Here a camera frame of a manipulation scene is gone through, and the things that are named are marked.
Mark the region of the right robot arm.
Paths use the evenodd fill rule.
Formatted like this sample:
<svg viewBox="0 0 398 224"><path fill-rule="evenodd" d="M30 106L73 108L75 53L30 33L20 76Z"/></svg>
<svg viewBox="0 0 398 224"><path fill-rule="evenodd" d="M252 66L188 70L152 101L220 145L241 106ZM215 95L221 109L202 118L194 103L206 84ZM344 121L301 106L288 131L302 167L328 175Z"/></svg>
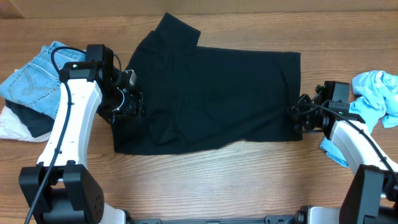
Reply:
<svg viewBox="0 0 398 224"><path fill-rule="evenodd" d="M341 207L308 207L298 212L297 223L397 224L397 206L380 204L383 197L397 202L397 163L371 137L363 119L349 112L349 104L302 95L287 112L298 129L323 132L354 174Z"/></svg>

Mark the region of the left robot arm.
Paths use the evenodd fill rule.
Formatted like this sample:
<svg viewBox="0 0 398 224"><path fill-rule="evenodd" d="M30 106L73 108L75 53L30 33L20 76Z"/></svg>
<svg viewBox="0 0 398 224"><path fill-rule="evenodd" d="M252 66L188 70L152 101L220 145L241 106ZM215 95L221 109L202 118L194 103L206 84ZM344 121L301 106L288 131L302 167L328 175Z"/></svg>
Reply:
<svg viewBox="0 0 398 224"><path fill-rule="evenodd" d="M36 165L19 174L29 205L25 222L132 223L129 212L106 203L87 154L96 113L110 123L143 114L136 74L95 61L68 62L57 72L61 100L52 133Z"/></svg>

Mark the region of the black t-shirt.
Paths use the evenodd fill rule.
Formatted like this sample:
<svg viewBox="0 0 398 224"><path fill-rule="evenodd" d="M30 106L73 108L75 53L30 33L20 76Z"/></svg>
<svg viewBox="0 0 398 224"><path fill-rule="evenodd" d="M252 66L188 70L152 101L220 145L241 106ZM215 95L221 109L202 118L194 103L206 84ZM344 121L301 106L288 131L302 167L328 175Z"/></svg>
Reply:
<svg viewBox="0 0 398 224"><path fill-rule="evenodd" d="M112 126L124 154L183 154L231 142L299 141L287 113L300 94L300 54L198 46L200 31L165 14L134 51L146 114Z"/></svg>

